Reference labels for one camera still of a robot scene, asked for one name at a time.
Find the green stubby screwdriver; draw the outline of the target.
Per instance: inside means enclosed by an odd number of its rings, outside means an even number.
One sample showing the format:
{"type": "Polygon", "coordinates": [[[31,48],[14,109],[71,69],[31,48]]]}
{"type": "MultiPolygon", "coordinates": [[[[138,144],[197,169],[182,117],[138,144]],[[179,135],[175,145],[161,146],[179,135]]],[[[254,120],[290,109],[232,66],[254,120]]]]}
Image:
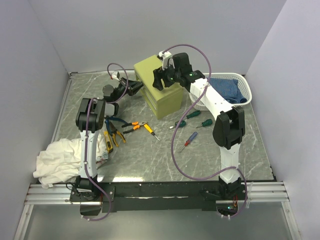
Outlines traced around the green stubby screwdriver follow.
{"type": "Polygon", "coordinates": [[[179,121],[176,121],[173,126],[169,127],[169,129],[173,129],[173,128],[176,128],[176,127],[183,128],[186,124],[187,123],[186,123],[185,120],[182,120],[180,123],[179,123],[179,121]]]}

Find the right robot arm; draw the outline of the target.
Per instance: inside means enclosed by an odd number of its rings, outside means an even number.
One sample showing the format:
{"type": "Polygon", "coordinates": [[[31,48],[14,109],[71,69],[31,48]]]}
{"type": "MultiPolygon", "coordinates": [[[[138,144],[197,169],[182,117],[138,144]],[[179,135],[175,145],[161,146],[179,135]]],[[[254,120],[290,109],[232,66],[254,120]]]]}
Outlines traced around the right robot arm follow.
{"type": "Polygon", "coordinates": [[[239,151],[245,135],[245,113],[242,107],[235,107],[226,101],[209,83],[201,71],[193,70],[187,53],[171,54],[162,51],[158,54],[162,66],[153,70],[153,87],[162,91],[174,83],[180,84],[189,93],[202,101],[214,117],[212,132],[219,146],[221,170],[217,195],[231,199],[240,189],[239,151]]]}

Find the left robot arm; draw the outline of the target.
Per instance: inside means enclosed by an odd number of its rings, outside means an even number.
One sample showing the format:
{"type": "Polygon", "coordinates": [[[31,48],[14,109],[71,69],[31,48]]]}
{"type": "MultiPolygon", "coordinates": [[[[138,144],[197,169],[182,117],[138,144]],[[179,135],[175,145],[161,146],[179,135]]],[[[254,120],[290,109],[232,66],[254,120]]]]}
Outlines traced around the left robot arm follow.
{"type": "Polygon", "coordinates": [[[96,166],[96,150],[100,130],[105,126],[107,134],[112,136],[112,143],[106,143],[109,150],[113,145],[118,144],[116,142],[117,135],[125,142],[124,134],[130,133],[144,124],[143,122],[127,122],[116,117],[119,111],[119,104],[116,101],[125,95],[134,96],[144,84],[141,81],[129,80],[125,77],[116,76],[115,79],[118,81],[118,86],[105,85],[102,88],[102,99],[83,98],[75,118],[81,139],[81,160],[72,191],[81,190],[82,196],[88,201],[94,201],[103,194],[98,186],[98,167],[96,166]],[[124,128],[132,126],[133,129],[127,130],[123,134],[115,128],[112,121],[123,123],[124,128]]]}

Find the red blue screwdriver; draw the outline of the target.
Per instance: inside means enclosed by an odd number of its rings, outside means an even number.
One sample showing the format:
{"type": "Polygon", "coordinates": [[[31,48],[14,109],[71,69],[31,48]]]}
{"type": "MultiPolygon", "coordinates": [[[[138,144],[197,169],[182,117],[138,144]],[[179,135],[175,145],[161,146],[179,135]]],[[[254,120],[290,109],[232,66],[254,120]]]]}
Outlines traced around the red blue screwdriver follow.
{"type": "Polygon", "coordinates": [[[184,143],[184,145],[182,146],[182,148],[179,150],[179,152],[182,152],[184,150],[184,148],[186,146],[188,146],[194,139],[195,137],[198,135],[198,132],[195,131],[192,133],[192,135],[186,140],[186,142],[184,143]]]}

